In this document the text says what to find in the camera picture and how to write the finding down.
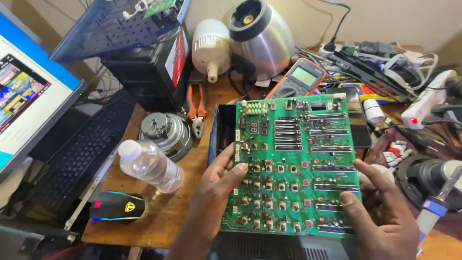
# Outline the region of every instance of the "stainless steel kettle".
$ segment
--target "stainless steel kettle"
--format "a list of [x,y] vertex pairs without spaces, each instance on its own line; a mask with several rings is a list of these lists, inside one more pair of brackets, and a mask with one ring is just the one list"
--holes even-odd
[[233,55],[255,66],[256,80],[271,79],[289,65],[295,53],[293,35],[265,0],[246,0],[237,5],[228,27]]

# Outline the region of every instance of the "car battery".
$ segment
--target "car battery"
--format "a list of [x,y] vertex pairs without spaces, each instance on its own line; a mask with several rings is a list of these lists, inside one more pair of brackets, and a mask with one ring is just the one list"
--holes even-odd
[[180,112],[194,66],[191,39],[183,24],[146,47],[116,51],[101,63],[146,111]]

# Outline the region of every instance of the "gaming mouse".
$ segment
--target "gaming mouse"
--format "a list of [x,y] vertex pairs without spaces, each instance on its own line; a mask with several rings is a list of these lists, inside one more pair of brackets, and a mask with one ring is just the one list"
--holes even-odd
[[139,194],[103,191],[91,204],[90,219],[93,221],[120,220],[131,223],[139,219],[144,211],[145,201]]

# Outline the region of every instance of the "wooden desk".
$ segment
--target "wooden desk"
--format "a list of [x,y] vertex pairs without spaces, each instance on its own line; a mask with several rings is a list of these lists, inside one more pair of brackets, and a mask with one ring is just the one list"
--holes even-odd
[[[206,110],[205,131],[197,147],[180,161],[178,165],[184,170],[184,181],[175,194],[165,195],[156,192],[156,189],[133,177],[125,175],[119,168],[117,155],[104,182],[105,190],[125,193],[140,193],[147,201],[147,212],[139,222],[130,225],[121,222],[92,222],[86,226],[82,241],[99,244],[116,244],[136,247],[169,248],[184,219],[189,201],[194,193],[197,183],[206,169],[208,141],[213,121],[215,104],[226,104],[239,95],[231,87],[226,76],[220,76],[214,83],[206,82]],[[257,98],[270,89],[256,88],[251,97]],[[384,112],[391,118],[399,118],[402,112],[400,105],[387,105]],[[140,130],[141,121],[147,113],[137,105],[128,124],[123,140],[135,139]],[[462,243],[439,231],[432,231],[422,244],[423,254],[419,259],[460,259]]]

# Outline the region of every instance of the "green circuit board piece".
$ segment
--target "green circuit board piece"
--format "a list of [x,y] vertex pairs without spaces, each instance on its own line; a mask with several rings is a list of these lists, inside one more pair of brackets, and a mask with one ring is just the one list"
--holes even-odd
[[146,9],[144,18],[148,18],[154,14],[163,12],[175,5],[176,0],[154,0]]
[[235,165],[221,230],[355,238],[339,195],[361,200],[344,93],[237,103]]

